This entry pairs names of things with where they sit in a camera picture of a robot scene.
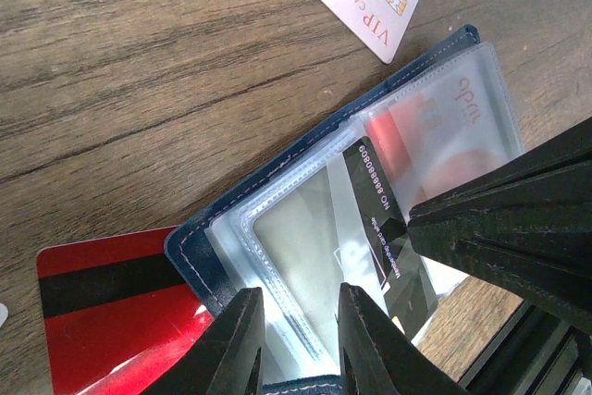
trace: stitching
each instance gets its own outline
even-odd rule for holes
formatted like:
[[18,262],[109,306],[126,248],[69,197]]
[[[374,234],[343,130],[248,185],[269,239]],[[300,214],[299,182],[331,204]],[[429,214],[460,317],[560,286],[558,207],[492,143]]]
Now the stitching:
[[339,384],[326,383],[326,384],[314,384],[312,386],[304,386],[302,388],[280,390],[278,392],[267,392],[264,395],[280,395],[280,394],[285,394],[285,393],[294,393],[294,392],[298,392],[300,390],[309,390],[309,389],[316,389],[316,388],[339,388],[339,389],[342,389],[342,387]]
[[[439,50],[437,53],[434,53],[433,55],[431,55],[427,60],[425,60],[424,62],[422,62],[420,65],[418,65],[417,67],[415,67],[414,69],[412,69],[411,71],[409,71],[407,74],[405,74],[402,78],[398,79],[393,85],[391,85],[390,87],[388,87],[391,91],[399,88],[402,84],[402,82],[404,80],[406,80],[407,78],[409,78],[412,74],[414,74],[415,71],[417,71],[418,69],[420,69],[421,67],[424,67],[426,64],[428,64],[429,62],[431,62],[432,60],[434,60],[434,58],[438,57],[439,55],[441,55],[442,53],[448,51],[449,49],[452,48],[452,46],[454,46],[455,44],[457,44],[458,42],[460,42],[462,39],[466,38],[467,36],[471,36],[473,38],[473,42],[477,43],[477,39],[475,37],[475,35],[473,34],[472,31],[467,31],[465,34],[463,34],[462,36],[458,37],[457,39],[455,39],[454,41],[452,41],[451,43],[449,43],[448,45],[446,45],[444,48],[442,48],[441,50]],[[297,158],[304,150],[306,150],[307,148],[309,148],[311,146],[311,144],[313,142],[315,142],[317,139],[319,139],[320,137],[322,137],[325,133],[327,133],[328,131],[332,131],[340,122],[342,122],[344,119],[348,118],[349,116],[351,116],[352,114],[354,114],[355,112],[357,112],[360,108],[363,108],[365,106],[367,106],[368,104],[370,104],[371,102],[373,102],[378,96],[380,96],[381,94],[384,94],[387,91],[387,89],[381,89],[378,93],[373,94],[372,97],[370,97],[369,99],[365,100],[364,102],[362,102],[361,104],[359,104],[358,106],[356,106],[353,110],[348,111],[347,113],[345,113],[341,119],[332,122],[331,124],[329,124],[328,126],[326,126],[323,130],[321,130],[316,136],[314,136],[310,141],[308,141],[299,151],[298,153],[296,153],[292,159]],[[275,171],[274,173],[278,173],[279,171],[281,171],[283,168],[279,168],[277,171]],[[218,303],[218,305],[222,308],[224,308],[224,305],[220,302],[220,300],[218,300],[218,298],[214,295],[214,293],[212,292],[212,290],[207,286],[207,284],[205,283],[204,279],[202,278],[202,276],[200,275],[200,273],[195,269],[195,267],[193,266],[193,264],[190,262],[189,258],[187,257],[187,255],[183,252],[183,248],[185,245],[185,242],[191,238],[199,229],[203,228],[206,224],[209,225],[210,222],[212,222],[212,220],[216,217],[218,217],[220,214],[224,213],[229,207],[231,207],[232,205],[234,205],[234,203],[236,203],[237,201],[239,201],[249,190],[253,190],[258,188],[261,184],[263,184],[265,181],[269,180],[269,177],[263,177],[261,178],[259,181],[257,181],[255,184],[253,184],[251,187],[245,189],[245,191],[243,191],[242,193],[240,193],[238,196],[236,196],[232,201],[230,201],[230,203],[226,204],[223,208],[219,209],[214,215],[208,217],[206,220],[202,221],[201,224],[199,224],[197,227],[195,227],[194,229],[192,229],[189,234],[183,238],[181,240],[181,242],[179,243],[179,251],[181,253],[181,257],[183,258],[183,261],[185,261],[187,263],[187,265],[190,267],[191,271],[193,273],[195,273],[195,275],[197,276],[197,278],[202,282],[203,286],[205,287],[205,289],[210,293],[210,295],[212,295],[212,297],[214,298],[214,300]],[[283,391],[283,392],[277,392],[277,394],[266,394],[266,395],[278,395],[280,393],[288,393],[287,391]]]

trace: wooden table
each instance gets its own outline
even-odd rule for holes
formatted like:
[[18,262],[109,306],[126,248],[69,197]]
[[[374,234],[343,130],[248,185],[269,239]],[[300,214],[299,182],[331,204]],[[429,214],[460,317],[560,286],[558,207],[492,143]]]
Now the wooden table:
[[[592,115],[590,0],[421,0],[386,66],[318,0],[0,0],[0,393],[50,380],[43,247],[183,222],[463,23],[527,148]],[[476,279],[422,350],[459,377],[518,304]]]

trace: card holder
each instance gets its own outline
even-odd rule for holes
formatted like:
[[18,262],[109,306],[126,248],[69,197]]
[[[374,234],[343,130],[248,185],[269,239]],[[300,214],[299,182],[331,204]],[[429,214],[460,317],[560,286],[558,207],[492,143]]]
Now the card holder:
[[[391,149],[393,134],[403,150]],[[463,154],[478,176],[522,150],[493,49],[467,25],[205,207],[166,253],[214,315],[238,288],[264,289],[266,382],[338,373],[340,282],[420,333],[440,291],[405,240],[409,209],[471,179],[450,180],[450,165],[467,169]]]

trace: wooden surface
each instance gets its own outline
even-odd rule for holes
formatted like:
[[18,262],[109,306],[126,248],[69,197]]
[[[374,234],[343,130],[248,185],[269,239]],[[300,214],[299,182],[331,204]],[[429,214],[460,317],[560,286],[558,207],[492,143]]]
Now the wooden surface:
[[[35,254],[183,222],[463,23],[532,148],[592,115],[590,0],[420,0],[385,66],[318,0],[0,0],[0,393],[51,389]],[[422,350],[454,377],[518,299],[471,279]]]

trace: blue card holder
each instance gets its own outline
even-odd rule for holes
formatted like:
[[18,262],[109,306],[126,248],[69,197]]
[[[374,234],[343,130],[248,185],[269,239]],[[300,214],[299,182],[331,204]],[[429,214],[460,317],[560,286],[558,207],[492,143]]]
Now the blue card holder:
[[333,113],[168,236],[166,255],[210,313],[218,316],[237,292],[205,235],[212,221],[290,167],[307,149],[336,130],[352,114],[382,99],[432,66],[478,43],[480,38],[477,29],[465,25],[375,88]]

